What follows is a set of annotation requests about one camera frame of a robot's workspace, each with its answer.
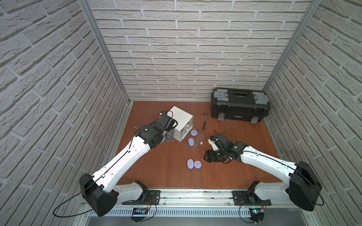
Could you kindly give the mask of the purple earphone case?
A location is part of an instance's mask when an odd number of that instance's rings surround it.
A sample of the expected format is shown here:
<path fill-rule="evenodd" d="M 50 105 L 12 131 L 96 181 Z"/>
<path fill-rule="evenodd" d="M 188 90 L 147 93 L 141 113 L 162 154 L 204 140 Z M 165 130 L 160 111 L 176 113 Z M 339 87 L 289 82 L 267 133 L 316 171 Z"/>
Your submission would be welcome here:
<path fill-rule="evenodd" d="M 195 146 L 195 140 L 192 137 L 188 139 L 188 146 L 189 147 L 194 147 Z"/>
<path fill-rule="evenodd" d="M 194 161 L 192 159 L 187 160 L 187 167 L 191 170 L 194 168 Z"/>
<path fill-rule="evenodd" d="M 202 162 L 201 161 L 195 161 L 194 162 L 194 168 L 195 169 L 200 169 L 202 167 Z"/>
<path fill-rule="evenodd" d="M 198 131 L 197 130 L 191 130 L 190 132 L 192 137 L 196 137 L 198 135 Z"/>

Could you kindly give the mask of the white drawer cabinet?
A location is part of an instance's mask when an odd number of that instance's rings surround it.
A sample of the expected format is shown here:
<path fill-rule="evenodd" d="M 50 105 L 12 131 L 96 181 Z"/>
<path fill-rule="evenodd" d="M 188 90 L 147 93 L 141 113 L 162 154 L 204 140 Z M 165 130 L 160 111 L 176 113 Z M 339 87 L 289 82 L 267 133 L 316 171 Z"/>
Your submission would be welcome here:
<path fill-rule="evenodd" d="M 193 115 L 178 108 L 177 106 L 173 106 L 170 109 L 170 112 L 167 113 L 167 115 L 171 116 L 178 122 L 178 125 L 174 129 L 174 138 L 182 142 L 183 139 L 193 128 Z"/>

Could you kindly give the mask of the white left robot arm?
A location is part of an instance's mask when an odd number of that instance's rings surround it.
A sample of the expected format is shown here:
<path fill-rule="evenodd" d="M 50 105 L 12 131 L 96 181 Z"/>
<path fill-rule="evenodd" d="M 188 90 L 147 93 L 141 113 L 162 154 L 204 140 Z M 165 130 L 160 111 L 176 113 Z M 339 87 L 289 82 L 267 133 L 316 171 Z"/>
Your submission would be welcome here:
<path fill-rule="evenodd" d="M 163 111 L 160 117 L 135 132 L 133 138 L 108 164 L 79 179 L 83 199 L 99 217 L 106 215 L 116 205 L 119 192 L 114 188 L 120 178 L 144 154 L 162 144 L 166 134 L 178 125 L 172 111 Z"/>

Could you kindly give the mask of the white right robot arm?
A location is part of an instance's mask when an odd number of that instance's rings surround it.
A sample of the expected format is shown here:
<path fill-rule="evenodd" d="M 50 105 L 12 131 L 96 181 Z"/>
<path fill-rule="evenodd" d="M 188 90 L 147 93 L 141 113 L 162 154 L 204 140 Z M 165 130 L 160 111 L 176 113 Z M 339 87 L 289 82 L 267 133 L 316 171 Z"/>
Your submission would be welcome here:
<path fill-rule="evenodd" d="M 238 161 L 281 180 L 280 183 L 253 182 L 246 192 L 249 204 L 259 205 L 267 200 L 287 201 L 305 211 L 313 211 L 318 204 L 322 185 L 308 163 L 278 159 L 246 143 L 232 143 L 221 133 L 211 136 L 208 143 L 212 149 L 205 153 L 204 160 L 207 163 L 229 164 L 231 161 Z"/>

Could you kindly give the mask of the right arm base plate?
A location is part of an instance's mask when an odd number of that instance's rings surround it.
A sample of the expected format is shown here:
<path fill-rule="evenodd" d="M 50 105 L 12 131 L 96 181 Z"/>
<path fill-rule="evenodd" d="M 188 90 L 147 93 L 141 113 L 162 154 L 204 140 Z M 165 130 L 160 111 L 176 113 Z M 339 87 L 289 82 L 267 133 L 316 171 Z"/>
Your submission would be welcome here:
<path fill-rule="evenodd" d="M 232 191 L 232 197 L 235 206 L 271 206 L 270 200 L 262 200 L 250 191 Z"/>

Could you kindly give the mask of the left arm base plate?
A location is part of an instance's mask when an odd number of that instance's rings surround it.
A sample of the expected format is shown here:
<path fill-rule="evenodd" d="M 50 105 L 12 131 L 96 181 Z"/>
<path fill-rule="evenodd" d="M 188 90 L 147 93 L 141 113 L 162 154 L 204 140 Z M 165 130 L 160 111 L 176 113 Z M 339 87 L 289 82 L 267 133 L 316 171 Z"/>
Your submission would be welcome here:
<path fill-rule="evenodd" d="M 147 190 L 143 191 L 137 200 L 129 200 L 122 203 L 122 205 L 159 205 L 160 190 Z"/>

